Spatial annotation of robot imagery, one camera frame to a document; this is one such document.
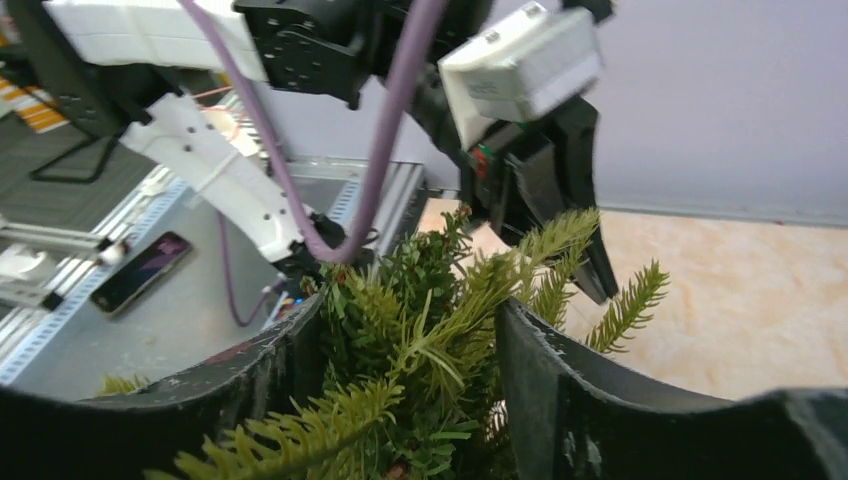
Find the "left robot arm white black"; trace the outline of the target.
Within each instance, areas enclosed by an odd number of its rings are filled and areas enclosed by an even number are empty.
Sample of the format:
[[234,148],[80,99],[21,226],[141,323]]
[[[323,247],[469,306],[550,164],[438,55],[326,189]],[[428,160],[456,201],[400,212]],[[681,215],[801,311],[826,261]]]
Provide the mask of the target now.
[[[597,110],[610,1],[10,1],[19,46],[61,113],[169,168],[271,264],[363,263],[403,120],[459,170],[459,196],[507,245],[595,206]],[[386,94],[349,229],[293,190],[283,135],[254,91]]]

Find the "small green christmas tree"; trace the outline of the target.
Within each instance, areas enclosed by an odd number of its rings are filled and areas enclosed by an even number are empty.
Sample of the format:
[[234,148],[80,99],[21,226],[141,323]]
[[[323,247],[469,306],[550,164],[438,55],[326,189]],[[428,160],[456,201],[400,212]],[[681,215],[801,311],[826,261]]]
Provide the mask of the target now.
[[555,217],[517,248],[473,254],[469,209],[441,231],[402,242],[365,273],[324,272],[315,350],[317,395],[290,413],[242,416],[203,436],[199,453],[169,447],[147,479],[513,479],[495,357],[494,315],[510,296],[555,327],[569,285],[599,245],[590,209]]

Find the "black smartphone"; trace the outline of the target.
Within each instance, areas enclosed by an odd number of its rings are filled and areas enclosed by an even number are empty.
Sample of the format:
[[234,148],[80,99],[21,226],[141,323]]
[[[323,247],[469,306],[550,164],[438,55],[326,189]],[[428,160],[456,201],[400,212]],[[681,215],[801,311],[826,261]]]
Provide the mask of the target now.
[[118,315],[192,250],[193,245],[187,239],[173,231],[165,232],[94,289],[89,300],[101,313]]

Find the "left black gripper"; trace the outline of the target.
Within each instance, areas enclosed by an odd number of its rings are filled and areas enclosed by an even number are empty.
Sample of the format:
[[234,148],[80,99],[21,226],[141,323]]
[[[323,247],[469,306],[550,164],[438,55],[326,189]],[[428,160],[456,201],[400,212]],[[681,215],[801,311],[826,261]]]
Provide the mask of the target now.
[[[463,147],[441,78],[427,66],[418,76],[410,115],[458,166],[460,197],[471,204],[473,218],[490,222],[507,244],[517,244],[531,228],[562,212],[597,206],[593,148],[599,114],[581,97],[528,124],[497,121]],[[589,239],[574,281],[602,305],[619,286],[601,229]]]

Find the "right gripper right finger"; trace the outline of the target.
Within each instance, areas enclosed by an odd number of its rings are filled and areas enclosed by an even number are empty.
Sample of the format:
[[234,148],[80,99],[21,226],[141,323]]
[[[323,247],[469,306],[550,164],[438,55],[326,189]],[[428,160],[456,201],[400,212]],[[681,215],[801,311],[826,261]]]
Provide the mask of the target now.
[[522,479],[843,479],[847,392],[738,401],[635,372],[508,300],[496,314],[508,427]]

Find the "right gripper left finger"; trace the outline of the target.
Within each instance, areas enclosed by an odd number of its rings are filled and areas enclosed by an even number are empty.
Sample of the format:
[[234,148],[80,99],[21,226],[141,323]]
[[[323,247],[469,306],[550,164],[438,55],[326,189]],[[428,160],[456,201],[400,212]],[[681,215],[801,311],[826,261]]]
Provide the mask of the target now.
[[293,412],[321,390],[323,302],[316,294],[253,338],[131,394],[69,402],[2,388],[2,478],[139,479],[248,418]]

